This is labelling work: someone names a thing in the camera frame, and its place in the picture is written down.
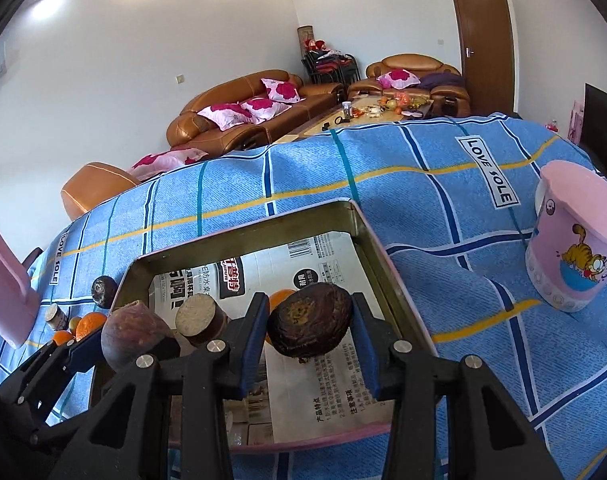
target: brown leather sofa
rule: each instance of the brown leather sofa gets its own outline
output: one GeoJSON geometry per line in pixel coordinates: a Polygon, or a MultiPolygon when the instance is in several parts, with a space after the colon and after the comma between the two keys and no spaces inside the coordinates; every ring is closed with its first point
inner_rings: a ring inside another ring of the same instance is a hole
{"type": "Polygon", "coordinates": [[[184,106],[180,116],[170,123],[166,138],[171,146],[198,148],[212,156],[220,156],[232,150],[265,146],[335,106],[337,94],[342,89],[340,83],[304,85],[298,75],[284,70],[264,70],[228,81],[199,94],[184,106]],[[262,78],[290,81],[297,87],[302,101],[294,103],[290,110],[269,121],[261,124],[241,124],[224,132],[213,121],[197,115],[197,112],[210,105],[266,97],[262,78]]]}
{"type": "MultiPolygon", "coordinates": [[[[365,69],[365,75],[368,79],[362,79],[361,81],[357,81],[350,85],[347,90],[348,97],[354,97],[354,95],[360,92],[392,97],[394,93],[399,90],[395,90],[394,88],[383,89],[381,83],[379,83],[376,78],[395,68],[408,70],[420,78],[433,72],[446,71],[461,75],[454,66],[446,65],[434,57],[423,56],[422,54],[397,54],[395,56],[386,57],[385,59],[368,66],[368,68],[365,69]]],[[[403,91],[411,96],[424,96],[433,99],[435,101],[433,115],[440,116],[442,114],[441,110],[446,97],[454,98],[456,100],[457,117],[468,117],[471,114],[470,96],[462,86],[443,85],[437,86],[432,90],[405,88],[403,91]]]]}
{"type": "Polygon", "coordinates": [[[74,221],[102,202],[139,184],[139,180],[119,168],[103,162],[90,162],[64,184],[64,209],[74,221]]]}

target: pink floral cushion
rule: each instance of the pink floral cushion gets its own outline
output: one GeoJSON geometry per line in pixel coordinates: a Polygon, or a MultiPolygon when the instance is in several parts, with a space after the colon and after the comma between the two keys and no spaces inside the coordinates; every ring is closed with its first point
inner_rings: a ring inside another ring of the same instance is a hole
{"type": "Polygon", "coordinates": [[[268,92],[268,99],[279,103],[298,103],[301,97],[297,92],[297,87],[290,81],[276,81],[274,79],[261,80],[268,92]]]}
{"type": "Polygon", "coordinates": [[[255,97],[242,103],[242,108],[248,110],[256,119],[263,122],[277,117],[279,114],[292,108],[292,106],[273,101],[272,99],[266,99],[265,97],[255,97]]]}
{"type": "Polygon", "coordinates": [[[401,68],[396,68],[387,74],[380,75],[377,80],[379,83],[381,83],[384,90],[389,88],[403,90],[409,86],[414,86],[421,83],[419,78],[412,72],[408,72],[407,70],[403,70],[401,68]]]}
{"type": "Polygon", "coordinates": [[[194,164],[204,155],[207,155],[207,153],[197,150],[196,148],[172,150],[171,152],[157,153],[156,155],[146,155],[142,160],[130,168],[128,173],[143,182],[157,174],[194,164]]]}
{"type": "Polygon", "coordinates": [[[197,112],[197,115],[210,119],[221,131],[239,124],[258,124],[256,118],[240,104],[212,105],[197,112]]]}

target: television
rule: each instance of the television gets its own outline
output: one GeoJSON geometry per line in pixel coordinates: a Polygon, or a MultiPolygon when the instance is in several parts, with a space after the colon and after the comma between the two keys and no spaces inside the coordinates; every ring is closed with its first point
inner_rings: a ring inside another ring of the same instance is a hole
{"type": "Polygon", "coordinates": [[[586,84],[583,128],[579,147],[607,177],[607,93],[586,84]]]}

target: metal bolt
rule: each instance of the metal bolt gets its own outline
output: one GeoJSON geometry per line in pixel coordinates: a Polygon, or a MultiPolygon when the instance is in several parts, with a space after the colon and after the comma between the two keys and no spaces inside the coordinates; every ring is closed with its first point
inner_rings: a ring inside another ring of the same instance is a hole
{"type": "Polygon", "coordinates": [[[154,363],[154,357],[150,354],[140,355],[135,362],[139,368],[148,368],[154,363]]]}
{"type": "Polygon", "coordinates": [[[406,341],[405,339],[399,339],[399,340],[395,341],[394,344],[392,345],[392,347],[397,352],[400,352],[402,354],[407,354],[408,352],[410,352],[412,350],[411,343],[409,341],[406,341]]]}
{"type": "Polygon", "coordinates": [[[221,339],[213,339],[206,348],[209,352],[223,352],[226,349],[226,342],[221,339]]]}
{"type": "Polygon", "coordinates": [[[477,369],[477,368],[481,368],[483,366],[483,361],[481,360],[481,357],[479,357],[478,355],[466,355],[466,358],[463,360],[463,362],[469,368],[477,369]]]}

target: pink container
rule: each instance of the pink container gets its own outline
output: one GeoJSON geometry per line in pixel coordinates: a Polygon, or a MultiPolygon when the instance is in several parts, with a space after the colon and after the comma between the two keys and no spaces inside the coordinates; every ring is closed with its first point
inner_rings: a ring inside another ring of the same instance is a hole
{"type": "Polygon", "coordinates": [[[565,160],[541,169],[543,205],[525,252],[537,292],[565,312],[584,308],[607,282],[607,181],[565,160]]]}
{"type": "Polygon", "coordinates": [[[0,335],[13,348],[24,344],[39,312],[39,295],[26,269],[0,235],[0,335]]]}

